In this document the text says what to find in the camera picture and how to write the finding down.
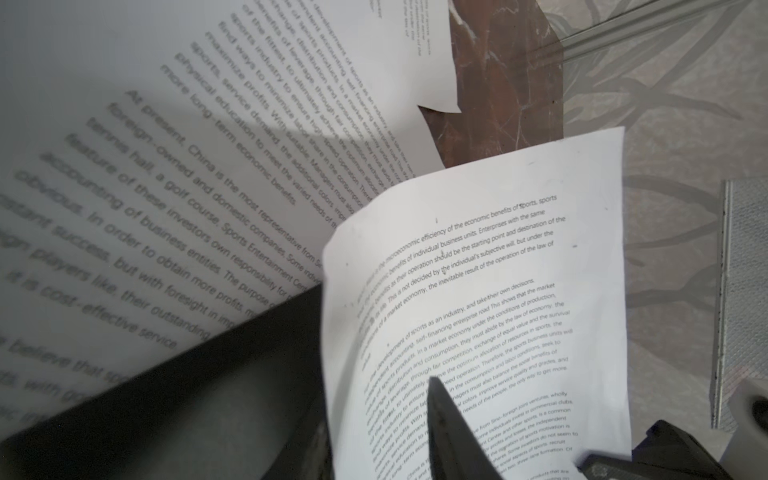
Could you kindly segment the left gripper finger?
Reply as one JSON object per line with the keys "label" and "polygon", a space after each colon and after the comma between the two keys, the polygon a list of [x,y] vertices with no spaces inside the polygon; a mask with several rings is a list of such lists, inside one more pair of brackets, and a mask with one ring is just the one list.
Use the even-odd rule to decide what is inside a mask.
{"label": "left gripper finger", "polygon": [[427,424],[433,479],[502,479],[438,377],[428,382]]}

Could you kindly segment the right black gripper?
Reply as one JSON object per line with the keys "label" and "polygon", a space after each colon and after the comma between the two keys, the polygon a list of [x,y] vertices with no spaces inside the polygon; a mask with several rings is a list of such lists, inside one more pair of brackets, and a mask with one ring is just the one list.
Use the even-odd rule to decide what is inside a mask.
{"label": "right black gripper", "polygon": [[577,466],[593,480],[731,480],[731,475],[689,433],[659,420],[630,460],[589,454]]}

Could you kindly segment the printed paper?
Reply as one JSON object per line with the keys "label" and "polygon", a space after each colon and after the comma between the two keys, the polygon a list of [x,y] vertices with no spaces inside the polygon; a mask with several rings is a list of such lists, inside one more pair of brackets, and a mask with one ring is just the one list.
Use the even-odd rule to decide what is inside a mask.
{"label": "printed paper", "polygon": [[363,1],[362,8],[394,50],[417,103],[458,113],[458,87],[446,0]]}
{"label": "printed paper", "polygon": [[401,183],[323,252],[339,479],[426,479],[436,377],[507,479],[627,457],[623,128]]}
{"label": "printed paper", "polygon": [[337,227],[442,163],[350,1],[1,5],[1,436],[322,279]]}

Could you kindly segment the black folder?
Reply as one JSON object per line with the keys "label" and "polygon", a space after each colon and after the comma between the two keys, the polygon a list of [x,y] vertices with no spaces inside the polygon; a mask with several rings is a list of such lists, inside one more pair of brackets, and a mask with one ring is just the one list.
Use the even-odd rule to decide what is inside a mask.
{"label": "black folder", "polygon": [[295,479],[325,465],[314,287],[1,446],[5,479]]}

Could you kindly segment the printed paper top back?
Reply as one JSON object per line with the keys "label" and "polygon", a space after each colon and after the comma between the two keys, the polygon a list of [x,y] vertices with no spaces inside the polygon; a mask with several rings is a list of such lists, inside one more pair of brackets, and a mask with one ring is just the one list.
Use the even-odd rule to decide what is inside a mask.
{"label": "printed paper top back", "polygon": [[394,50],[417,103],[458,113],[458,87],[446,0],[363,1],[362,8]]}

